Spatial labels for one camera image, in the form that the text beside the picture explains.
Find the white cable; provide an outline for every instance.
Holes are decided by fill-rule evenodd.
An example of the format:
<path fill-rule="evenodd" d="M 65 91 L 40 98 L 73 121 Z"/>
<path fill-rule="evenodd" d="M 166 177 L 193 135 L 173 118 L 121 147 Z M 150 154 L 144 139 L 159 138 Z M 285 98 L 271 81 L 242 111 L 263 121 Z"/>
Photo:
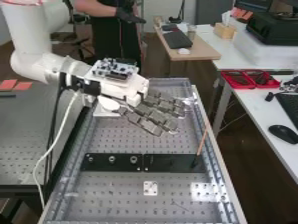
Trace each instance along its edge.
<path fill-rule="evenodd" d="M 246 115 L 246 113 L 242 114 L 238 118 L 235 118 L 231 122 L 229 122 L 229 123 L 223 126 L 223 128 L 219 130 L 219 132 L 221 132 L 221 131 L 222 131 L 230 124 L 233 124 L 235 121 L 238 121 L 245 115 Z"/>
<path fill-rule="evenodd" d="M 42 209 L 44 209 L 44 206 L 45 206 L 44 205 L 44 195 L 42 195 L 42 191 L 41 191 L 40 183 L 38 183 L 37 178 L 36 178 L 36 171 L 37 171 L 37 168 L 38 168 L 38 165 L 40 165 L 41 161 L 46 158 L 49 153 L 53 151 L 53 148 L 54 148 L 54 146 L 57 144 L 57 141 L 60 139 L 60 136 L 61 136 L 61 133 L 62 133 L 62 129 L 64 129 L 64 126 L 65 126 L 65 123 L 66 123 L 68 115 L 69 115 L 69 112 L 70 112 L 70 109 L 72 109 L 72 105 L 74 103 L 74 100 L 77 99 L 77 96 L 78 96 L 78 93 L 76 92 L 73 94 L 72 100 L 69 102 L 69 105 L 68 105 L 68 108 L 66 108 L 66 111 L 65 111 L 65 114 L 64 114 L 62 122 L 61 122 L 61 125 L 60 125 L 58 133 L 56 135 L 53 144 L 50 145 L 50 147 L 49 147 L 48 151 L 45 152 L 45 154 L 40 157 L 40 159 L 38 159 L 38 161 L 37 161 L 37 163 L 34 165 L 34 168 L 33 168 L 33 179 L 34 179 L 36 186 L 38 188 L 40 201 L 41 201 Z"/>

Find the white desk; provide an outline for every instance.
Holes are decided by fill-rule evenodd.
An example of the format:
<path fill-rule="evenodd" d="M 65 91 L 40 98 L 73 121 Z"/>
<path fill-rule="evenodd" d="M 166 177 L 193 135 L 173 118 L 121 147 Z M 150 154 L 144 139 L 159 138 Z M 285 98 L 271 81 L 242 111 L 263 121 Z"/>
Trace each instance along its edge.
<path fill-rule="evenodd" d="M 233 18 L 230 19 L 230 24 L 237 27 L 237 30 L 245 30 L 246 24 L 239 23 Z M 294 70 L 295 68 L 289 68 L 271 64 L 270 66 L 257 66 L 253 64 L 245 55 L 237 50 L 233 44 L 233 40 L 221 39 L 214 33 L 214 28 L 210 25 L 197 26 L 197 35 L 203 39 L 203 41 L 219 52 L 221 59 L 213 60 L 213 64 L 218 71 L 229 69 L 262 69 L 262 70 Z"/>
<path fill-rule="evenodd" d="M 277 80 L 287 81 L 293 79 L 293 75 L 274 76 Z M 226 106 L 231 93 L 234 93 L 239 103 L 242 104 L 259 132 L 263 135 L 271 149 L 274 150 L 283 166 L 286 167 L 294 181 L 298 184 L 298 146 L 291 145 L 279 138 L 277 138 L 267 128 L 271 125 L 281 124 L 291 128 L 297 133 L 297 128 L 283 111 L 278 100 L 274 98 L 271 102 L 265 101 L 267 93 L 279 92 L 278 89 L 254 89 L 254 90 L 235 90 L 225 82 L 223 92 L 221 96 L 219 106 L 217 109 L 215 120 L 213 123 L 214 135 L 218 135 L 222 119 L 225 116 Z"/>

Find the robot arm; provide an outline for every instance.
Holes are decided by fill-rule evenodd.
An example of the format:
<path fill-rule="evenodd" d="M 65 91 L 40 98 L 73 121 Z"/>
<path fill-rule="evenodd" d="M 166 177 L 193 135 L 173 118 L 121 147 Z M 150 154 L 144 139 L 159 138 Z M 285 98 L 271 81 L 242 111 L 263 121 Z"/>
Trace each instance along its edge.
<path fill-rule="evenodd" d="M 17 4 L 1 2 L 14 45 L 10 57 L 13 71 L 46 84 L 57 82 L 64 74 L 69 88 L 77 88 L 80 84 L 85 93 L 96 92 L 118 99 L 126 98 L 128 104 L 137 106 L 140 103 L 137 93 L 145 94 L 149 85 L 148 80 L 137 75 L 137 70 L 125 83 L 105 78 L 96 79 L 92 75 L 85 77 L 92 68 L 89 65 L 52 53 L 49 33 L 58 30 L 69 20 L 69 10 L 64 2 L 60 0 L 44 4 L 24 4 L 24 0 L 20 2 Z"/>
<path fill-rule="evenodd" d="M 170 118 L 171 115 L 183 116 L 182 101 L 158 91 L 149 91 L 149 80 L 137 74 L 138 68 L 128 61 L 105 59 L 89 66 L 53 54 L 49 33 L 68 22 L 68 7 L 61 0 L 45 4 L 29 4 L 28 1 L 40 0 L 1 2 L 14 45 L 13 71 L 46 84 L 60 81 L 65 88 L 97 97 L 97 108 L 126 116 L 134 125 L 155 136 L 163 130 L 174 131 L 177 124 Z"/>

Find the keyboard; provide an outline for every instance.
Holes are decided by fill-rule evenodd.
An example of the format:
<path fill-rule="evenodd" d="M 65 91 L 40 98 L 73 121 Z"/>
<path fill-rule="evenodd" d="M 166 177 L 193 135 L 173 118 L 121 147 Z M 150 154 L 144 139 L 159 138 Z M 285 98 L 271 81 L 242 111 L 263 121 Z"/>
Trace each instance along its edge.
<path fill-rule="evenodd" d="M 174 29 L 178 29 L 175 24 L 163 25 L 161 27 L 162 31 L 173 31 Z"/>
<path fill-rule="evenodd" d="M 279 104 L 282 105 L 283 110 L 286 111 L 287 116 L 291 119 L 291 122 L 298 129 L 298 94 L 282 94 L 275 95 Z"/>
<path fill-rule="evenodd" d="M 163 37 L 170 49 L 189 48 L 193 46 L 193 42 L 181 30 L 165 33 Z"/>

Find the wall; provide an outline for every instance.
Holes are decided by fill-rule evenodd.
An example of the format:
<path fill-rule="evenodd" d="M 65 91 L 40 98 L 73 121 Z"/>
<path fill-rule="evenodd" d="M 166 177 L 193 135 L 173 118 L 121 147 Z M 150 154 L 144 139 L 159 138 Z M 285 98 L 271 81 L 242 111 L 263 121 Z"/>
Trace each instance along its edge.
<path fill-rule="evenodd" d="M 10 34 L 8 31 L 6 22 L 0 8 L 0 45 L 5 44 L 9 40 L 10 40 Z"/>
<path fill-rule="evenodd" d="M 153 32 L 153 17 L 162 16 L 163 20 L 177 17 L 179 12 L 182 0 L 144 0 L 146 24 L 144 27 L 145 32 Z M 185 1 L 185 22 L 194 23 L 195 15 L 195 0 Z"/>

